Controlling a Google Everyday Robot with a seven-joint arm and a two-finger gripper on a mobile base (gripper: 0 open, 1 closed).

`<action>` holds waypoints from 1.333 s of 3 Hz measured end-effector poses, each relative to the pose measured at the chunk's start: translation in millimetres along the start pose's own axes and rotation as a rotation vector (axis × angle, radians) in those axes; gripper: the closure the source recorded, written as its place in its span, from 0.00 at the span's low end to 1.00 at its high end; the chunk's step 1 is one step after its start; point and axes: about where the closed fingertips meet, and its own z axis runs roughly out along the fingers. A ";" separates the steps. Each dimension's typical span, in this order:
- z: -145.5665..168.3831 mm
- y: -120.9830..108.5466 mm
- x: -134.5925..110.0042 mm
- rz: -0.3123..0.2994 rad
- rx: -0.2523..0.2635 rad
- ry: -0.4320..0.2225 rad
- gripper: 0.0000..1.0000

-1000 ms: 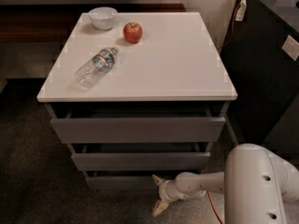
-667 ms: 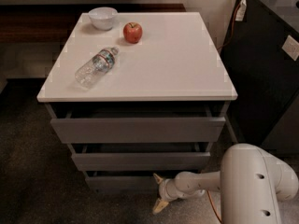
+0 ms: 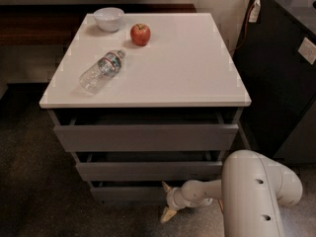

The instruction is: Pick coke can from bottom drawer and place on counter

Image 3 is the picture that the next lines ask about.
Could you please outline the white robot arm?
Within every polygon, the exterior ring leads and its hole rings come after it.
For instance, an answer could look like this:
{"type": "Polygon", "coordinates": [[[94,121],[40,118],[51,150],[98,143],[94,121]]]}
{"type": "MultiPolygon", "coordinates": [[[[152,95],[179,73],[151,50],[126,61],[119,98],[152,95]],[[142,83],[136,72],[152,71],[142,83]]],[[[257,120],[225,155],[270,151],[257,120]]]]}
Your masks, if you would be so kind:
{"type": "Polygon", "coordinates": [[[251,150],[231,153],[219,180],[189,180],[179,188],[164,187],[163,223],[186,207],[222,204],[225,237],[285,237],[279,209],[301,200],[298,176],[288,167],[251,150]]]}

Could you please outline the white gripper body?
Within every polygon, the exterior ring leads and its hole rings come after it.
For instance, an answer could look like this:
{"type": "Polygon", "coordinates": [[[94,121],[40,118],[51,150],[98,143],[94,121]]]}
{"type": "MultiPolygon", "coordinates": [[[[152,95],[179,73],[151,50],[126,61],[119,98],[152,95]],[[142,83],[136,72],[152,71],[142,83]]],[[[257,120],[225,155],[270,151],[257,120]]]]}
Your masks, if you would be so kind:
{"type": "Polygon", "coordinates": [[[166,201],[172,210],[178,211],[186,207],[185,199],[182,196],[180,188],[171,188],[167,192],[166,201]]]}

